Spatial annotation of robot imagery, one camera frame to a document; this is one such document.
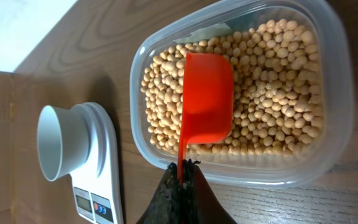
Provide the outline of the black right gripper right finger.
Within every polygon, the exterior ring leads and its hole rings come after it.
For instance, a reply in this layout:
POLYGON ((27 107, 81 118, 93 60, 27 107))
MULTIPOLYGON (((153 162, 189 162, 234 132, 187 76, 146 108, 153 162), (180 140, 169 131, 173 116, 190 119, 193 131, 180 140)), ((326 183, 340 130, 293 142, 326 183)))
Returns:
POLYGON ((198 164, 183 160, 183 222, 199 224, 236 224, 217 200, 198 164))

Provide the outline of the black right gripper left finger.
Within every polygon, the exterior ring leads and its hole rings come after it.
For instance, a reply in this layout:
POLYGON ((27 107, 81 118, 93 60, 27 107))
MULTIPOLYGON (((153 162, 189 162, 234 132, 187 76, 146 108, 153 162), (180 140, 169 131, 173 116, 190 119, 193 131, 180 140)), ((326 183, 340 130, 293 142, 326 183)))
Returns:
POLYGON ((177 179, 177 165, 171 163, 145 212, 137 224, 179 224, 181 222, 180 185, 177 179))

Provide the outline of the red measuring scoop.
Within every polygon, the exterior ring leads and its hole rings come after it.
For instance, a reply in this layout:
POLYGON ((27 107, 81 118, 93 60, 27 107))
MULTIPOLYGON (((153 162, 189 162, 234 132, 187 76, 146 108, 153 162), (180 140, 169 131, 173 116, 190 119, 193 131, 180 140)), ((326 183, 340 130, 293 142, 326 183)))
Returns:
POLYGON ((230 63, 218 54, 188 53, 177 159, 177 178, 181 183, 187 144, 224 140, 231 130, 233 106, 234 79, 230 63))

